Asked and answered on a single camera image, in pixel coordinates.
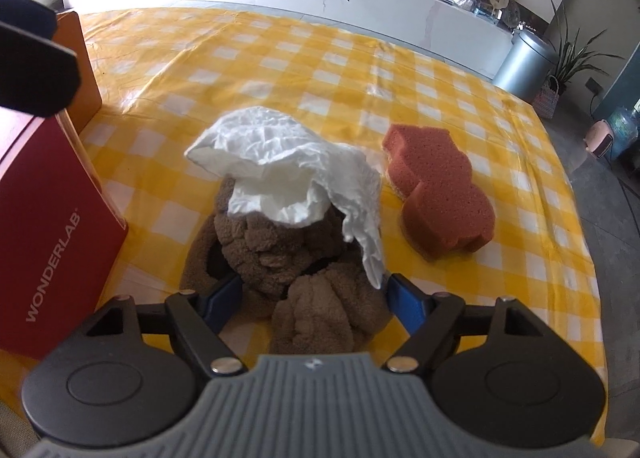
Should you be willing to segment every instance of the electrical outlet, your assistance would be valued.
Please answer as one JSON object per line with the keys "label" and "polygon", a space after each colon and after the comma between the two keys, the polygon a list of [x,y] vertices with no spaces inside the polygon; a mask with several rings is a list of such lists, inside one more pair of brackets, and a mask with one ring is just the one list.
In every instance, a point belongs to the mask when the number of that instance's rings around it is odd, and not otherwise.
{"label": "electrical outlet", "polygon": [[587,89],[594,95],[600,95],[602,92],[602,86],[600,86],[593,77],[589,77],[589,80],[585,82],[584,85],[587,86]]}

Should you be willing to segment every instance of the table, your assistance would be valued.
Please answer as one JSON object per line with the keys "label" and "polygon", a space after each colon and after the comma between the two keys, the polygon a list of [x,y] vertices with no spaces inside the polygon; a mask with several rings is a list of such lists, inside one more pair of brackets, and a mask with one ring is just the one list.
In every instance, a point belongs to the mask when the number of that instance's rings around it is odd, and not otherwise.
{"label": "table", "polygon": [[[286,112],[327,140],[358,146],[381,172],[390,123],[436,126],[468,154],[474,182],[494,206],[495,237],[475,254],[427,262],[404,239],[402,202],[385,182],[388,270],[472,304],[519,298],[606,380],[593,263],[571,187],[528,104],[413,51],[295,19],[150,8],[88,15],[82,24],[104,105],[81,139],[130,227],[102,302],[114,294],[159,302],[176,291],[219,185],[183,152],[222,113],[254,105]],[[223,339],[251,366],[269,335],[268,324],[235,320]],[[374,360],[406,337],[392,321],[370,344]],[[474,344],[463,340],[463,348]],[[0,355],[8,377],[0,398],[16,406],[17,384],[32,365]],[[604,417],[597,440],[603,428]]]}

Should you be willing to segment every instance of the blue container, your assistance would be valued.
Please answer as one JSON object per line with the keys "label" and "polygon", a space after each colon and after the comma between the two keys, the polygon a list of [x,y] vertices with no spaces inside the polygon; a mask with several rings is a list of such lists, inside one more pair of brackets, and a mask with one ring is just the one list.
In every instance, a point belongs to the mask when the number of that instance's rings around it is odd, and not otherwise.
{"label": "blue container", "polygon": [[618,106],[609,115],[607,122],[613,131],[613,145],[611,146],[611,159],[615,160],[625,149],[638,139],[638,127],[640,126],[640,106],[628,109]]}

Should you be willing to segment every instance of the orange sponge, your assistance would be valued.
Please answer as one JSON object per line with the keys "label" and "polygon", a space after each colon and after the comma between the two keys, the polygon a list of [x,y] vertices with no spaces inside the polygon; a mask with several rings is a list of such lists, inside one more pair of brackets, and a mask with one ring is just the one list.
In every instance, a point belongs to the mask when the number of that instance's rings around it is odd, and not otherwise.
{"label": "orange sponge", "polygon": [[494,237],[494,209],[449,131],[393,124],[382,147],[388,180],[405,199],[402,230],[416,249],[438,258],[460,248],[474,252]]}

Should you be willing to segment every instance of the crumpled white paper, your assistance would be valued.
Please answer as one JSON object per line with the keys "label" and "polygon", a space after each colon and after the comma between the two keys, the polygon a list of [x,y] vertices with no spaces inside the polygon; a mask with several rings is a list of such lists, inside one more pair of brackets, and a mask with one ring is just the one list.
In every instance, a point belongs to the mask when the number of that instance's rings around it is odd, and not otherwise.
{"label": "crumpled white paper", "polygon": [[345,241],[359,242],[367,277],[380,288],[380,175],[357,148],[328,142],[289,115],[254,106],[220,117],[184,155],[220,178],[236,179],[230,215],[258,211],[305,227],[334,204],[345,215]]}

